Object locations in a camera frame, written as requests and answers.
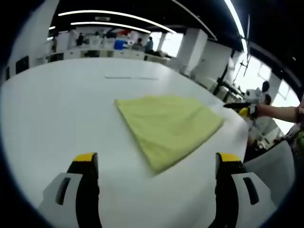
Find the ceiling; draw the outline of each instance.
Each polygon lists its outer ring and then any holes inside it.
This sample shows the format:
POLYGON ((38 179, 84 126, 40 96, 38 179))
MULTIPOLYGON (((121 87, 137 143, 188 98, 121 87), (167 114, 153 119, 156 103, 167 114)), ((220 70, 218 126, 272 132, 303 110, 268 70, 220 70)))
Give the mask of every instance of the ceiling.
MULTIPOLYGON (((301 74, 303 62, 304 20, 301 18, 301 1, 295 0, 231 0, 240 18, 243 30, 247 34, 248 15, 250 14, 250 42, 254 42, 272 53, 279 62, 291 70, 304 85, 301 74)), ((193 12, 217 37, 217 42, 235 50, 242 50, 238 30, 224 0, 178 0, 193 12)), ((52 21, 59 31, 70 28, 71 22, 95 21, 95 16, 110 17, 110 22, 131 25, 150 31, 166 32, 162 28, 147 22, 118 15, 83 13, 58 17, 62 12, 74 10, 108 10, 128 13, 165 25, 177 32, 185 32, 186 28, 201 28, 209 38, 213 38, 208 30, 182 7, 171 0, 130 0, 130 1, 98 1, 98 0, 61 0, 52 21)), ((282 66, 251 48, 250 52, 263 58, 274 71, 281 74, 287 82, 296 83, 288 77, 282 66)))

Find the yellow towel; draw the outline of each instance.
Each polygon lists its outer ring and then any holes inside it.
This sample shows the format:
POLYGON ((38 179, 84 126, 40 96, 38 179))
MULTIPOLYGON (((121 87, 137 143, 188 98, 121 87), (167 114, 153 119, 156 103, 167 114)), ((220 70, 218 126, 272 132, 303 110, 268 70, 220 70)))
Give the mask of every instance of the yellow towel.
POLYGON ((146 96, 115 104, 157 173, 186 157, 223 124, 222 117, 194 98, 146 96))

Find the white table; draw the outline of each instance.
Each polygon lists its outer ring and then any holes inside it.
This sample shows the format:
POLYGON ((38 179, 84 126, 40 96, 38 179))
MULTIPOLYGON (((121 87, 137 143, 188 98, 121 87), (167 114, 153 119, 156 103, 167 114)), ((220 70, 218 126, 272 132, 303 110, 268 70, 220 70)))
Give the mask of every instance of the white table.
POLYGON ((41 65, 7 81, 1 91, 1 129, 11 171, 34 207, 74 157, 97 152, 104 227, 205 227, 216 213, 215 153, 243 159, 247 143, 247 124, 222 105, 161 64, 73 59, 41 65), (133 78, 106 79, 109 74, 133 78), (167 94, 195 97, 225 122, 196 151, 154 176, 114 99, 167 94))

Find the blue container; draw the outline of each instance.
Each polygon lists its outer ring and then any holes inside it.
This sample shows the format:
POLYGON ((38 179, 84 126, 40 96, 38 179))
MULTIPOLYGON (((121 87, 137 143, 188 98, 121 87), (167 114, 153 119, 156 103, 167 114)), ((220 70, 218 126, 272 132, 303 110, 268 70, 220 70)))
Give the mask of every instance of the blue container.
POLYGON ((116 40, 114 43, 115 50, 123 50, 124 48, 124 40, 116 40))

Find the person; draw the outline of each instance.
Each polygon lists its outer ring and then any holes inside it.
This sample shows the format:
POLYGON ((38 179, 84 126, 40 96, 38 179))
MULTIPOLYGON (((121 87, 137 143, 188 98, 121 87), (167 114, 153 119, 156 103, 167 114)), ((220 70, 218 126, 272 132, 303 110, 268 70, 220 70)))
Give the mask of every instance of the person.
MULTIPOLYGON (((269 94, 265 95, 262 104, 270 105, 271 104, 271 96, 269 94)), ((262 137, 263 132, 269 126, 271 118, 267 116, 261 116, 257 118, 249 130, 248 136, 248 146, 256 146, 259 138, 262 137)))
POLYGON ((153 40, 152 37, 149 37, 149 41, 144 47, 145 52, 148 54, 149 52, 153 52, 153 40))
POLYGON ((132 49, 133 50, 137 50, 137 51, 141 51, 143 48, 143 44, 142 44, 142 40, 141 38, 137 39, 137 43, 133 44, 132 49))
POLYGON ((82 35, 82 32, 81 32, 76 40, 76 45, 81 46, 83 42, 84 42, 84 36, 82 35))
POLYGON ((101 37, 99 36, 99 32, 95 32, 95 35, 90 40, 91 48, 100 49, 101 37))
MULTIPOLYGON (((298 173, 304 160, 304 99, 302 98, 298 107, 273 107, 266 104, 258 104, 254 109, 253 113, 257 117, 268 116, 295 123, 289 132, 280 139, 279 143, 286 140, 290 145, 294 157, 295 170, 298 173)), ((265 152, 266 150, 260 150, 254 154, 246 152, 244 162, 256 158, 265 152)))

